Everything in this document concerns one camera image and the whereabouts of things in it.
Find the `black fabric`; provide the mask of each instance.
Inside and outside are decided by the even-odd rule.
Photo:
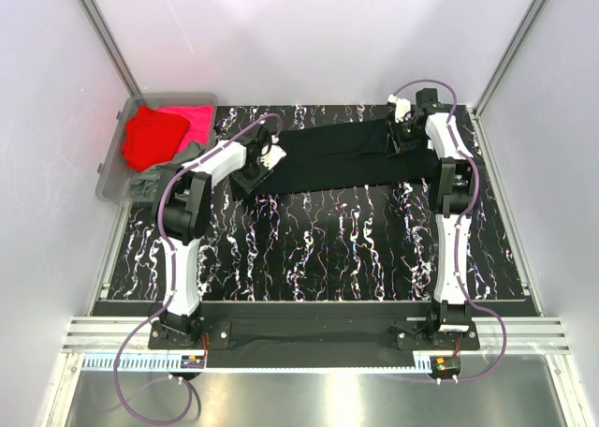
[[[437,155],[426,147],[387,157],[386,120],[284,131],[287,153],[249,196],[391,184],[432,178]],[[231,180],[235,199],[246,197]]]

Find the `storage bin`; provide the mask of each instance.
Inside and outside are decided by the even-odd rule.
[[[102,200],[110,200],[120,204],[129,199],[129,181],[137,172],[125,164],[121,149],[124,143],[124,125],[145,104],[151,109],[164,106],[214,106],[211,119],[209,147],[214,145],[214,117],[216,114],[216,96],[210,93],[153,93],[129,97],[122,111],[117,114],[119,121],[106,160],[98,167],[100,179],[95,194]]]

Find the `wall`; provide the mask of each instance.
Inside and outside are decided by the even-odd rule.
[[[96,1],[144,91],[221,104],[384,103],[425,77],[474,104],[531,2]]]
[[[0,7],[0,424],[29,426],[107,244],[95,171],[127,94],[77,0]]]
[[[541,301],[562,318],[599,419],[598,17],[596,0],[550,0],[482,118]]]

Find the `purple cable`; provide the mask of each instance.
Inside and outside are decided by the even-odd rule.
[[[449,130],[449,136],[451,137],[451,141],[453,142],[456,149],[458,149],[458,146],[459,146],[458,139],[457,139],[456,134],[454,133],[453,129],[451,128],[451,124],[450,124],[451,117],[454,115],[454,113],[456,112],[456,108],[458,107],[458,95],[456,94],[456,91],[450,85],[446,84],[445,82],[438,81],[436,79],[418,79],[417,81],[410,81],[410,82],[406,83],[405,85],[401,86],[393,95],[396,96],[397,93],[399,93],[401,90],[404,90],[405,88],[409,87],[410,85],[414,85],[415,83],[423,83],[423,82],[436,83],[438,85],[445,87],[451,93],[451,95],[453,97],[453,105],[451,106],[451,110],[449,111],[449,114],[447,115],[446,123],[447,123],[447,129]],[[458,222],[456,224],[459,225],[461,219],[464,216],[466,216],[467,214],[469,214],[475,207],[476,200],[478,199],[478,191],[480,188],[480,174],[478,172],[478,167],[476,166],[475,161],[469,155],[467,155],[463,151],[458,151],[458,153],[462,157],[464,157],[466,160],[468,160],[468,163],[470,164],[470,166],[473,170],[473,175],[475,177],[475,191],[473,193],[472,199],[470,200],[470,203],[468,204],[468,207],[466,207],[464,209],[464,211],[462,213],[460,213],[460,216],[458,216]],[[458,246],[459,245],[460,245],[460,235],[456,235],[455,254],[454,254],[454,266],[455,266],[456,272],[459,272],[459,269],[460,269],[460,266],[459,266],[460,262],[459,262],[459,257],[458,257],[458,250],[459,250]],[[468,291],[466,290],[466,286],[461,281],[460,275],[457,274],[457,277],[458,277],[458,284],[460,285],[460,290],[461,290],[462,294],[464,295],[464,298],[466,299],[466,301],[470,304],[470,306],[479,312],[487,313],[488,315],[491,315],[492,317],[497,319],[497,322],[499,322],[499,326],[502,329],[502,337],[503,337],[502,349],[499,352],[499,356],[497,357],[497,360],[487,370],[483,371],[482,373],[460,379],[460,382],[473,382],[473,381],[478,380],[479,378],[483,378],[483,377],[489,375],[490,373],[492,373],[493,370],[495,370],[495,368],[497,368],[497,366],[499,366],[499,363],[501,363],[502,360],[504,359],[505,350],[507,348],[507,330],[505,328],[504,321],[495,311],[491,310],[490,308],[478,305],[477,303],[475,303],[472,300],[472,298],[470,297],[470,294],[468,294]],[[422,383],[420,380],[413,380],[413,379],[410,379],[410,380],[418,382],[418,383]],[[441,383],[453,383],[453,381],[442,380]]]
[[[192,165],[189,165],[188,167],[185,167],[184,169],[182,169],[179,172],[177,172],[173,176],[173,178],[168,182],[167,187],[165,188],[165,192],[162,194],[162,198],[160,199],[160,204],[158,205],[157,221],[158,221],[158,230],[160,231],[160,236],[162,237],[164,243],[168,245],[168,247],[170,248],[170,252],[171,252],[171,254],[170,254],[170,262],[171,262],[171,266],[172,266],[172,282],[170,283],[170,291],[169,291],[170,295],[168,296],[168,298],[165,301],[164,305],[158,311],[156,311],[156,313],[150,315],[147,319],[144,319],[124,339],[123,343],[121,344],[121,347],[119,347],[119,351],[117,352],[116,358],[114,360],[114,366],[112,367],[112,377],[113,377],[113,380],[114,380],[114,389],[116,390],[116,395],[118,396],[119,401],[121,402],[121,405],[124,407],[124,409],[127,410],[129,412],[129,414],[131,414],[131,416],[133,416],[137,420],[141,420],[143,422],[146,422],[146,423],[152,424],[152,425],[172,425],[172,424],[175,424],[175,423],[179,422],[180,420],[182,420],[185,417],[185,415],[187,415],[187,413],[189,412],[189,409],[191,408],[191,403],[193,401],[193,387],[191,386],[191,384],[187,380],[182,379],[181,381],[183,382],[183,384],[185,385],[185,387],[187,388],[187,390],[189,392],[189,401],[187,402],[187,406],[185,407],[185,410],[182,412],[182,414],[179,415],[177,418],[174,418],[172,420],[151,420],[150,418],[146,418],[145,416],[140,415],[140,413],[138,413],[137,411],[135,411],[127,403],[127,400],[123,396],[123,391],[121,390],[121,385],[119,384],[119,371],[118,371],[118,368],[119,368],[119,364],[121,362],[121,356],[123,355],[123,352],[124,352],[124,349],[126,348],[126,345],[129,343],[129,341],[131,341],[131,338],[133,338],[135,336],[135,334],[138,331],[141,330],[142,327],[144,327],[146,324],[149,324],[152,319],[154,319],[155,317],[159,317],[163,312],[165,312],[168,309],[168,306],[172,303],[172,299],[174,297],[174,291],[175,291],[175,288],[176,288],[176,277],[177,277],[177,273],[176,273],[177,263],[176,263],[176,258],[175,258],[175,254],[174,254],[175,253],[175,245],[172,243],[172,241],[170,240],[170,238],[167,236],[167,233],[165,232],[165,226],[164,226],[165,205],[167,204],[167,199],[170,196],[170,192],[172,191],[172,187],[181,178],[181,176],[183,176],[187,171],[189,171],[190,169],[194,169],[195,167],[197,167],[197,165],[199,165],[201,163],[204,163],[209,158],[214,157],[220,151],[222,151],[226,147],[228,147],[228,145],[231,144],[231,142],[235,141],[241,135],[243,135],[244,133],[246,133],[249,130],[253,129],[259,122],[261,122],[262,120],[266,120],[267,118],[271,118],[273,116],[276,117],[279,120],[279,124],[278,124],[278,127],[277,127],[277,132],[276,132],[276,136],[278,137],[279,134],[281,133],[281,129],[283,128],[283,119],[278,114],[276,114],[276,113],[266,113],[264,115],[261,115],[253,123],[249,124],[247,127],[245,127],[240,132],[238,132],[237,134],[235,134],[222,147],[212,149],[209,153],[203,155],[199,159],[198,163],[194,163]]]

